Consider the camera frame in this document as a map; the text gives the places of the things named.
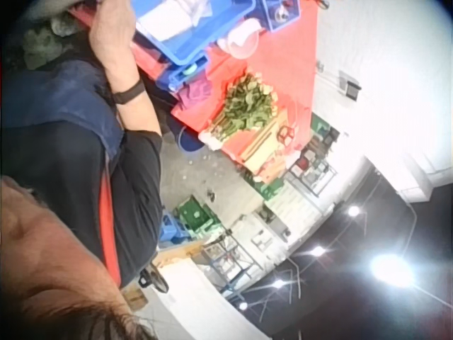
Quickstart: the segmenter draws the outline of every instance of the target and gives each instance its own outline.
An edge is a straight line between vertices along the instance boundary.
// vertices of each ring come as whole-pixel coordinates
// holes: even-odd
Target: green crate
[[[275,195],[277,195],[282,189],[284,184],[282,178],[276,178],[269,184],[263,182],[255,182],[253,180],[253,174],[250,171],[245,171],[243,173],[243,178],[261,195],[261,197],[264,198],[264,200],[270,200],[271,198],[275,197]]]
[[[220,220],[214,212],[206,204],[201,205],[193,195],[182,202],[173,214],[188,226],[189,231],[199,236],[220,226]]]

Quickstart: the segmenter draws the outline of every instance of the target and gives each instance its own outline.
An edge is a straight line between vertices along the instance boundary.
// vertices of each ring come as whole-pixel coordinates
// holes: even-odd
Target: hand
[[[104,0],[98,5],[89,35],[91,48],[107,72],[135,67],[130,44],[135,33],[131,0]]]

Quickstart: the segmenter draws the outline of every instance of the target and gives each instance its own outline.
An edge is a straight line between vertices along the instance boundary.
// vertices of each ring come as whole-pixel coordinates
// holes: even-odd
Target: green plant
[[[259,130],[277,114],[277,95],[262,83],[259,74],[242,76],[228,89],[224,108],[213,122],[211,134],[220,142],[240,130]]]

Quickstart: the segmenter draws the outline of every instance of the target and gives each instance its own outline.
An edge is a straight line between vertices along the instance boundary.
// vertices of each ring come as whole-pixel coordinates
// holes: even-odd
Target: blue vest
[[[2,127],[67,121],[96,133],[113,159],[123,131],[113,109],[96,92],[106,88],[102,71],[81,60],[63,62],[51,72],[16,73],[2,84]]]

